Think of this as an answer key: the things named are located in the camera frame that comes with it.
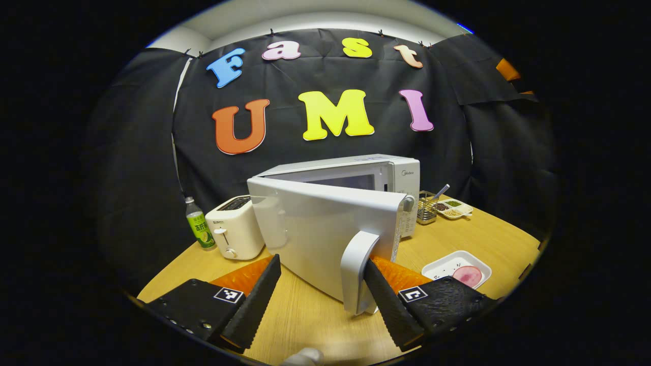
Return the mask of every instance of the black cloth curtain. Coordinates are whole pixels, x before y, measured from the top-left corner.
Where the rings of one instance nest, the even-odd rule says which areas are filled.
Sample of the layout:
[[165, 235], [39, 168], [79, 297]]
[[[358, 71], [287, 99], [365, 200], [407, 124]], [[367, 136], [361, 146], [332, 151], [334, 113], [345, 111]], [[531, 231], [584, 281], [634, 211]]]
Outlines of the black cloth curtain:
[[[351, 58], [344, 54], [344, 38], [362, 38], [373, 54]], [[291, 40], [300, 44], [297, 59], [266, 61], [267, 45]], [[407, 45], [417, 52], [422, 68], [406, 63], [393, 46]], [[240, 77], [218, 89], [217, 78], [206, 67], [228, 52], [243, 48]], [[343, 91], [366, 93], [364, 105], [372, 135], [337, 137], [328, 131], [322, 140], [306, 141], [305, 104], [299, 94], [323, 92], [337, 104]], [[422, 103], [434, 129], [413, 131], [411, 113], [402, 89], [422, 92]], [[236, 106], [234, 133], [238, 139], [251, 132], [250, 113], [244, 105], [268, 99], [266, 136], [255, 150], [227, 155], [215, 144], [212, 113]], [[438, 191], [450, 184], [448, 194], [469, 199], [471, 147], [467, 124], [441, 63], [419, 44], [391, 36], [341, 29], [309, 29], [242, 40], [212, 50], [191, 62], [178, 93], [174, 112], [174, 140], [181, 181], [204, 211], [233, 196], [248, 193], [246, 180], [279, 164], [363, 154], [407, 156], [421, 161], [421, 189]]]
[[509, 83], [502, 57], [473, 35], [432, 47], [462, 107], [473, 146], [469, 203], [543, 240], [557, 210], [558, 161], [547, 109]]
[[174, 97], [187, 60], [155, 48], [131, 60], [98, 102], [81, 154], [85, 215], [101, 252], [133, 294], [193, 241], [171, 140]]
[[[346, 56], [341, 42], [348, 37], [365, 39], [372, 56]], [[261, 57], [267, 45], [283, 40], [298, 42], [301, 56]], [[417, 52], [422, 68], [393, 49], [400, 44]], [[242, 75], [218, 89], [206, 68], [236, 48], [245, 50]], [[247, 194], [246, 180], [276, 165], [380, 153], [420, 160], [422, 190], [450, 184], [450, 196], [539, 240], [551, 225], [557, 176], [549, 117], [535, 96], [504, 79], [495, 68], [501, 57], [473, 35], [432, 47], [342, 29], [250, 38], [191, 59], [174, 109], [188, 59], [166, 49], [138, 54], [99, 101], [81, 157], [88, 172], [82, 188], [87, 218], [96, 222], [100, 249], [135, 294], [194, 241], [184, 217], [172, 134], [185, 193], [205, 212]], [[337, 104], [348, 89], [366, 93], [374, 134], [334, 136], [328, 130], [325, 139], [304, 140], [307, 119], [299, 94], [321, 91]], [[410, 128], [402, 89], [422, 92], [432, 131]], [[243, 154], [221, 152], [213, 112], [238, 107], [234, 134], [243, 139], [251, 132], [244, 105], [257, 99], [270, 101], [262, 144]]]

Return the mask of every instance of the yellow letter m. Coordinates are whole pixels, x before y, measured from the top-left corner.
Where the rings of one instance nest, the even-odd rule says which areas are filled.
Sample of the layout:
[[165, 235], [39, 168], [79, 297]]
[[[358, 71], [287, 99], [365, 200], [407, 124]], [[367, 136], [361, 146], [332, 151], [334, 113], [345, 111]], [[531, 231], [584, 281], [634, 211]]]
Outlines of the yellow letter m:
[[372, 135], [373, 126], [368, 123], [364, 97], [366, 93], [357, 89], [348, 89], [341, 94], [339, 103], [335, 106], [322, 92], [304, 92], [298, 100], [305, 103], [307, 113], [307, 131], [303, 134], [305, 140], [321, 140], [327, 137], [327, 131], [321, 127], [321, 119], [335, 136], [341, 134], [344, 121], [348, 117], [346, 135]]

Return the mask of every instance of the white rectangular tray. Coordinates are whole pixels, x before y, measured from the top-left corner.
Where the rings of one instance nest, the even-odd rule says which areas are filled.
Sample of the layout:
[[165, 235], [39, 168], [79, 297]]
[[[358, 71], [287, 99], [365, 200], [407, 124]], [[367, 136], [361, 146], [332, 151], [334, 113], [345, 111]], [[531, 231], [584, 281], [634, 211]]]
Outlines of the white rectangular tray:
[[443, 203], [443, 204], [445, 204], [446, 202], [450, 202], [450, 201], [457, 201], [457, 202], [459, 202], [461, 205], [460, 205], [460, 206], [457, 206], [457, 207], [452, 207], [452, 206], [450, 206], [449, 204], [446, 204], [446, 206], [450, 207], [449, 209], [447, 209], [447, 210], [443, 210], [443, 211], [441, 211], [441, 210], [437, 210], [437, 211], [439, 212], [439, 214], [445, 216], [446, 218], [449, 218], [449, 219], [452, 219], [452, 220], [456, 220], [456, 219], [458, 219], [458, 218], [462, 218], [462, 217], [463, 217], [463, 215], [459, 215], [459, 216], [450, 216], [450, 215], [446, 214], [446, 212], [449, 212], [449, 210], [457, 210], [457, 211], [461, 212], [462, 214], [469, 214], [469, 213], [471, 213], [471, 212], [474, 210], [474, 208], [473, 208], [471, 205], [469, 205], [469, 204], [467, 204], [467, 203], [463, 203], [463, 202], [459, 201], [458, 199], [453, 199], [453, 198], [450, 198], [450, 199], [444, 199], [444, 200], [442, 200], [442, 201], [439, 201], [439, 203]]
[[427, 264], [422, 268], [421, 274], [430, 279], [439, 279], [448, 275], [452, 275], [454, 271], [459, 267], [463, 266], [475, 266], [479, 268], [479, 271], [482, 272], [482, 279], [477, 283], [473, 289], [479, 288], [486, 280], [490, 277], [493, 271], [479, 260], [474, 255], [468, 253], [465, 250], [458, 250], [454, 253], [450, 253], [445, 257], [435, 260], [434, 262]]

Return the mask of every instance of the grains in tray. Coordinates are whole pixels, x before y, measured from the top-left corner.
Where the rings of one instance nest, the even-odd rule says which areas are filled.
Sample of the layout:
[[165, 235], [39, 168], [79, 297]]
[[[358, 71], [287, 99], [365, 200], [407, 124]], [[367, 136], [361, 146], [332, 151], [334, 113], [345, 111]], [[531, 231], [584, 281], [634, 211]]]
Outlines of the grains in tray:
[[447, 210], [449, 207], [448, 207], [448, 206], [445, 206], [443, 203], [437, 203], [437, 204], [434, 205], [434, 208], [436, 208], [436, 209], [439, 210], [439, 211], [445, 211], [445, 210]]

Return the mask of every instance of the orange letter u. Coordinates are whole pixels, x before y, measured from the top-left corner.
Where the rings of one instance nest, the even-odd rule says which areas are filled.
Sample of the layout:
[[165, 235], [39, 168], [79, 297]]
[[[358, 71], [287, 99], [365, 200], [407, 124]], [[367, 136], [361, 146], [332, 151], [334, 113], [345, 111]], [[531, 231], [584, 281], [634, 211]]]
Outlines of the orange letter u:
[[228, 155], [242, 154], [260, 146], [267, 133], [264, 108], [269, 105], [268, 99], [251, 100], [246, 108], [251, 112], [251, 134], [245, 139], [236, 139], [234, 133], [235, 113], [237, 107], [218, 109], [212, 114], [215, 120], [215, 141], [217, 148]]

